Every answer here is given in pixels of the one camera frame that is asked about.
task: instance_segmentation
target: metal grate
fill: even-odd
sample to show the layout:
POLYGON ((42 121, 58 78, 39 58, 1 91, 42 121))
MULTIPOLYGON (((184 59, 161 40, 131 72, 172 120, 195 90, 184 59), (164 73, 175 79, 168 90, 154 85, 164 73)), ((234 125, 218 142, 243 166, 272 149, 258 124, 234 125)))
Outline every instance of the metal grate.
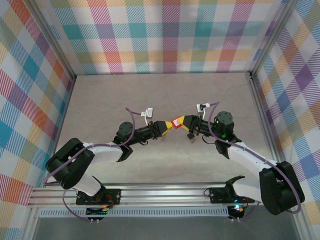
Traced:
MULTIPOLYGON (((71 208, 81 217, 92 217, 86 215, 85 208, 71 208)), ((73 215, 65 208, 42 208, 40 218, 67 218, 73 215)), ((227 217, 229 216, 227 206, 206 207, 116 207, 110 209, 107 215, 102 217, 227 217)))

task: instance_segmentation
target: metal frame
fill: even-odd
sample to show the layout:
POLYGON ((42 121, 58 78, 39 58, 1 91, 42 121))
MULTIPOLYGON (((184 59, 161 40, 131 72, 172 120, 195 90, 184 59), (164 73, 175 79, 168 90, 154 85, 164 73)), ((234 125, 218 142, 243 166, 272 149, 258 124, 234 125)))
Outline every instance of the metal frame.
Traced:
POLYGON ((282 29, 284 28, 284 26, 288 22, 288 19, 291 16, 292 12, 294 11, 298 2, 299 2, 299 0, 287 0, 287 2, 286 2, 285 6, 280 14, 279 19, 275 23, 274 29, 273 29, 267 43, 265 44, 265 46, 261 50, 261 53, 259 54, 259 56, 255 62, 255 65, 252 69, 253 78, 258 74, 259 69, 262 67, 265 60, 267 59, 268 54, 270 53, 272 47, 274 46, 275 42, 277 41, 282 29))
POLYGON ((266 112, 264 111, 262 100, 259 96, 259 90, 256 83, 253 81, 249 72, 245 74, 248 86, 250 88, 251 96, 256 106, 257 116, 260 122, 262 131, 264 132, 264 139, 270 149, 271 157, 273 160, 280 162, 280 156, 276 147, 276 142, 272 135, 272 131, 268 122, 266 112))
POLYGON ((67 72, 67 74, 72 78, 72 80, 75 81, 76 74, 74 73, 68 59, 66 58, 64 52, 62 51, 50 27, 48 26, 46 19, 41 13, 41 10, 33 0, 23 0, 23 1, 26 7, 29 9, 31 15, 35 19, 36 23, 38 24, 39 28, 41 29, 41 32, 45 36, 49 45, 51 46, 57 59, 60 61, 62 67, 67 72))
POLYGON ((67 102, 66 102, 64 114, 62 115, 61 127, 59 128, 58 133, 57 133, 57 135, 56 135, 56 142, 55 142, 55 144, 54 144, 53 153, 56 152, 57 147, 58 147, 58 140, 59 140, 59 138, 60 138, 61 131, 62 131, 62 128, 63 128, 63 126, 64 126, 64 122, 65 122, 65 119, 66 119, 66 116, 67 116, 67 111, 68 111, 68 108, 69 108, 69 104, 70 104, 70 100, 71 100, 71 95, 72 95, 72 93, 73 93, 73 91, 74 91, 74 88, 75 88, 76 79, 77 79, 77 76, 75 76, 75 79, 74 79, 74 81, 72 82, 72 85, 71 85, 71 87, 70 87, 69 99, 68 99, 67 102))
POLYGON ((301 205, 299 214, 293 215, 293 219, 302 240, 317 240, 311 223, 307 217, 307 210, 304 205, 301 205))
MULTIPOLYGON (((168 217, 169 210, 180 211, 171 214, 169 217, 189 217, 196 216, 216 216, 227 217, 228 210, 226 206, 234 206, 235 204, 211 204, 210 198, 204 195, 207 188, 222 188, 226 184, 224 182, 205 182, 205 183, 112 183, 103 184, 106 188, 122 189, 120 205, 115 205, 112 210, 112 216, 123 217, 124 211, 131 211, 132 217, 168 217), (151 214, 132 214, 135 210, 164 210, 157 216, 151 214)), ((50 217, 73 217, 66 214, 66 209, 62 202, 62 194, 65 190, 53 184, 46 187, 34 188, 28 204, 27 212, 24 215, 21 228, 20 240, 32 239, 36 230, 37 221, 43 216, 44 210, 53 210, 50 217)), ((65 195, 66 204, 73 210, 82 212, 87 205, 76 205, 76 193, 69 191, 65 195)), ((90 207, 102 207, 102 205, 90 205, 90 207)))
MULTIPOLYGON (((224 182, 215 183, 155 183, 155 184, 104 184, 108 189, 122 189, 120 205, 115 207, 208 207, 222 206, 211 204, 210 198, 204 195, 207 188, 223 188, 224 182)), ((62 194, 65 190, 59 185, 35 188, 28 207, 47 208, 63 207, 62 194)), ((65 194, 69 207, 86 208, 87 205, 76 205, 76 193, 71 190, 65 194)))

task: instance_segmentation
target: black mounting bracket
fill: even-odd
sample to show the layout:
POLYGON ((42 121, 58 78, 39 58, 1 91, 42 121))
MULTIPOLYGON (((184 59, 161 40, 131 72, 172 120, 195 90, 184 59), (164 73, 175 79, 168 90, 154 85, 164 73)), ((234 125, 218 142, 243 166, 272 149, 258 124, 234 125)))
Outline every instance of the black mounting bracket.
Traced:
POLYGON ((245 198, 244 196, 235 196, 230 198, 224 187, 211 187, 209 190, 210 203, 212 204, 252 204, 255 200, 251 198, 245 198))
POLYGON ((83 191, 76 194, 76 205, 119 205, 121 199, 121 189, 101 189, 94 196, 88 196, 83 191))

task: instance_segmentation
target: plaid backdrop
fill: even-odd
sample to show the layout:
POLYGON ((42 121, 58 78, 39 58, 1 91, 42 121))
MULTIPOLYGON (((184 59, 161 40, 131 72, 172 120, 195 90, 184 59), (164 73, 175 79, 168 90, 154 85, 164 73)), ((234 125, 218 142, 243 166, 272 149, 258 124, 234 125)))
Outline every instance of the plaid backdrop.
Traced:
POLYGON ((258 73, 280 157, 293 164, 320 239, 320 1, 300 0, 258 73))
POLYGON ((72 82, 23 0, 0 1, 0 240, 18 238, 72 82))
POLYGON ((77 74, 246 72, 285 0, 36 0, 77 74))

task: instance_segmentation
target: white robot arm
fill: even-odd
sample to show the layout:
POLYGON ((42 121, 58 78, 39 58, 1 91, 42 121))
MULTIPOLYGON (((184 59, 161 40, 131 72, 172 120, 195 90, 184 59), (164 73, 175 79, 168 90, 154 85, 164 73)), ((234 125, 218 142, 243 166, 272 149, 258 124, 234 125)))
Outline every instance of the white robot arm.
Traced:
MULTIPOLYGON (((218 139, 215 141, 217 151, 227 159, 243 165, 256 176, 256 180, 251 181, 247 180, 244 176, 236 176, 226 181, 224 194, 227 199, 232 201, 237 197, 247 197, 262 202, 266 209, 274 215, 296 206, 297 198, 293 193, 292 187, 288 185, 288 181, 285 181, 281 174, 275 171, 273 166, 276 166, 281 169, 281 172, 292 183, 298 193, 300 202, 302 203, 305 200, 304 193, 291 164, 285 161, 278 163, 267 159, 248 148, 234 134, 233 117, 229 112, 219 112, 214 122, 210 124, 203 120, 203 116, 197 115, 182 116, 177 121, 189 132, 189 139, 199 134, 209 137, 212 135, 209 130, 211 128, 219 139, 224 140, 224 142, 218 139), (238 147, 226 144, 228 141, 236 143, 238 147), (261 161, 261 158, 269 162, 269 164, 261 161)), ((124 143, 133 131, 132 126, 130 122, 122 123, 119 131, 116 133, 116 137, 110 144, 118 145, 124 143)), ((92 145, 92 143, 83 143, 77 138, 72 138, 49 159, 45 167, 49 173, 61 168, 53 177, 64 189, 73 188, 80 191, 86 199, 86 205, 104 204, 104 201, 109 201, 109 199, 106 199, 106 188, 96 178, 85 174, 89 164, 100 161, 124 161, 133 152, 130 145, 137 143, 145 145, 149 139, 164 136, 172 127, 171 122, 151 121, 147 126, 136 129, 133 137, 127 144, 120 147, 98 146, 84 149, 73 162, 61 168, 71 156, 81 149, 92 145)))

